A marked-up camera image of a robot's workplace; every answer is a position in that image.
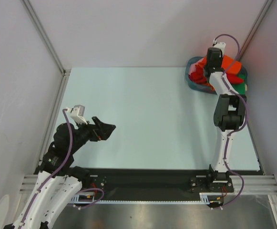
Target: black robot arm segment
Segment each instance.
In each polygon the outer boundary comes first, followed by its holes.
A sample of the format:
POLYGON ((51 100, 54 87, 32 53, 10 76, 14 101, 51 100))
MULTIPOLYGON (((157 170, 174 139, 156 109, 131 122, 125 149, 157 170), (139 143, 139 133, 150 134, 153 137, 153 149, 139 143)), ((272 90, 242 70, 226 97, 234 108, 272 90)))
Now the black robot arm segment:
MULTIPOLYGON (((79 124, 77 125, 77 129, 71 124, 73 136, 72 151, 66 164, 57 174, 58 176, 64 176, 66 174, 68 168, 74 162, 72 155, 86 142, 107 140, 116 128, 115 125, 101 122, 97 117, 92 117, 92 120, 95 124, 79 124)), ((53 135, 53 142, 49 146, 48 152, 44 155, 41 165, 36 168, 35 174, 38 174, 40 171, 52 173, 56 170, 64 161, 69 145, 69 130, 67 124, 63 123, 57 127, 57 132, 53 135)))

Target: orange cloth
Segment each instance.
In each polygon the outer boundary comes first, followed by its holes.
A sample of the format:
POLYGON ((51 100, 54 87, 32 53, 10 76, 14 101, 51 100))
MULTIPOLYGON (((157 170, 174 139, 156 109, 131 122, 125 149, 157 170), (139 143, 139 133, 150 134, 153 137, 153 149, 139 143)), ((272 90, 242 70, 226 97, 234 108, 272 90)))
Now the orange cloth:
MULTIPOLYGON (((221 67, 225 70, 229 67, 229 65, 234 61, 234 59, 230 58, 229 56, 224 55, 223 62, 221 67)), ((204 65, 206 64, 207 59, 206 57, 203 58, 202 61, 197 63, 202 69, 204 68, 204 65)), ((237 75, 241 69, 241 63, 239 61, 236 61, 228 70, 226 73, 237 75)))

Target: wall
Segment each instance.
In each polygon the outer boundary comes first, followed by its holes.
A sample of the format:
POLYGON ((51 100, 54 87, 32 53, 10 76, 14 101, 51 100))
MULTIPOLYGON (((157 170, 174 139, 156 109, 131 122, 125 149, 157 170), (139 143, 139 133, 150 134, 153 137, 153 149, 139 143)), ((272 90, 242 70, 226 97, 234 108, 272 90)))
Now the wall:
POLYGON ((251 127, 262 164, 277 180, 277 1, 243 57, 251 127))
POLYGON ((21 2, 0 0, 0 199, 10 195, 10 214, 35 169, 61 78, 21 2))
MULTIPOLYGON (((31 0, 66 69, 185 67, 221 33, 243 43, 264 2, 31 0)), ((225 41, 235 56, 234 42, 225 41)))

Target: reflective metal surface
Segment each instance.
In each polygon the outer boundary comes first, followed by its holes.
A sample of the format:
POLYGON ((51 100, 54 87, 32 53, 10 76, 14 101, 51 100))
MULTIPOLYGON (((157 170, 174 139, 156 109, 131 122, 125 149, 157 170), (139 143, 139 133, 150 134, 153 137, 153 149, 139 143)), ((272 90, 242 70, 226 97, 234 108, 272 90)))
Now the reflective metal surface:
POLYGON ((277 229, 267 196, 241 196, 223 210, 204 205, 67 207, 54 229, 277 229))

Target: green cloth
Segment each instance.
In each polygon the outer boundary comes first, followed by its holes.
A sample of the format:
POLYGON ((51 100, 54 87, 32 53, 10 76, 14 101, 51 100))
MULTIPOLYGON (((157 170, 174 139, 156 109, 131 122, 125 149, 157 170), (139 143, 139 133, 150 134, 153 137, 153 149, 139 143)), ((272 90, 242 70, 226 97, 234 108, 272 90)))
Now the green cloth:
POLYGON ((245 94, 245 75, 239 74, 237 76, 243 79, 244 82, 240 84, 232 84, 232 86, 239 94, 245 94))

